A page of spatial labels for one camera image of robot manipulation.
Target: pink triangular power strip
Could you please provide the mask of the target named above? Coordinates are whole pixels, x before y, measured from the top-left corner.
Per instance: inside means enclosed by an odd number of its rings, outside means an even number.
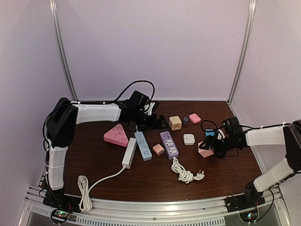
[[[116,125],[114,128],[106,132],[103,136],[106,142],[126,147],[128,138],[121,124]]]

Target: dark brown tabletop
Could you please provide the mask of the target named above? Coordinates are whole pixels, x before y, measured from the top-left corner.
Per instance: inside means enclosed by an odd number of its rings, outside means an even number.
[[[160,101],[157,114],[183,116],[197,113],[203,120],[209,119],[218,126],[222,121],[233,117],[226,102],[210,101]],[[125,147],[104,142],[103,135],[113,128],[117,122],[89,122],[76,126],[75,138],[66,155],[64,169],[65,193],[80,195],[77,180],[84,175],[91,186],[94,182],[121,170]],[[159,134],[164,130],[147,130],[144,135],[150,149],[160,143]],[[90,193],[91,198],[117,201],[180,201],[195,200],[244,192],[246,183],[258,177],[261,172],[250,148],[240,151],[238,157],[218,159],[214,156],[203,158],[197,152],[197,142],[204,139],[205,134],[200,124],[189,121],[181,130],[170,132],[179,150],[179,162],[186,170],[196,174],[205,172],[201,181],[189,184],[178,181],[178,174],[171,170],[172,160],[166,154],[157,156],[152,151],[152,159],[143,161],[137,148],[131,169],[124,170],[115,178],[99,183]],[[192,133],[196,143],[185,146],[183,135]],[[128,138],[134,132],[127,132]],[[236,150],[227,152],[227,156],[235,155]]]

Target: robotic arm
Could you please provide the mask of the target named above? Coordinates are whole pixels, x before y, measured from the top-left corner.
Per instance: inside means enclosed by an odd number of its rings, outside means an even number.
[[[153,113],[157,102],[146,104],[149,98],[134,91],[125,101],[103,104],[82,104],[61,98],[44,122],[43,135],[47,143],[45,166],[47,170],[45,205],[53,207],[73,206],[78,211],[79,201],[64,195],[63,169],[68,146],[72,143],[75,125],[91,121],[123,121],[136,123],[138,129],[168,128],[163,115]]]
[[[255,203],[264,204],[263,191],[293,177],[301,170],[301,120],[292,124],[252,128],[243,131],[236,117],[223,121],[223,126],[228,137],[218,139],[208,136],[200,145],[200,148],[213,148],[214,154],[224,158],[226,152],[233,148],[258,145],[284,145],[286,155],[283,160],[272,167],[268,172],[262,174],[254,181],[248,183],[243,195],[229,197],[226,199],[228,212],[251,208]]]

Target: vertical metal bar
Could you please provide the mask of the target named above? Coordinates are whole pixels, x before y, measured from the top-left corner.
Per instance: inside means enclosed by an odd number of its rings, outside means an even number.
[[[255,11],[256,11],[256,0],[250,0],[243,46],[242,46],[242,49],[240,52],[239,62],[238,62],[238,66],[237,66],[236,73],[235,73],[235,78],[234,78],[232,89],[231,89],[229,99],[228,99],[229,104],[231,104],[233,101],[233,97],[237,90],[238,82],[239,82],[239,79],[240,79],[240,76],[241,76],[241,73],[243,70],[245,60],[246,60],[246,53],[248,50],[248,46],[250,43],[251,34],[252,34],[252,30],[253,30]]]
[[[74,85],[72,82],[72,78],[70,75],[70,70],[69,70],[64,46],[63,46],[63,39],[62,39],[62,34],[61,34],[61,29],[60,29],[58,14],[57,14],[57,8],[56,8],[56,0],[50,0],[50,10],[51,10],[51,16],[52,16],[52,20],[53,20],[54,29],[55,29],[55,37],[56,37],[57,47],[58,47],[60,59],[62,62],[63,71],[64,71],[65,78],[67,81],[67,85],[68,85],[72,99],[75,101],[78,101],[78,98],[77,98],[76,92],[75,92],[75,88],[74,88]]]

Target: white wall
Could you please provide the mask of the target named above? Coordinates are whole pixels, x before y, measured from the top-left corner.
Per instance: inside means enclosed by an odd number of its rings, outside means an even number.
[[[69,97],[47,0],[0,7],[0,225],[16,225],[43,170],[42,123]]]
[[[155,99],[226,100],[248,5],[249,0],[58,1],[78,98],[114,99],[130,82],[148,79],[155,83]],[[136,87],[151,93],[147,85]]]
[[[257,0],[246,63],[234,98],[243,123],[269,125],[301,119],[301,2]],[[283,147],[258,149],[266,169]],[[281,185],[293,225],[301,222],[301,176]]]

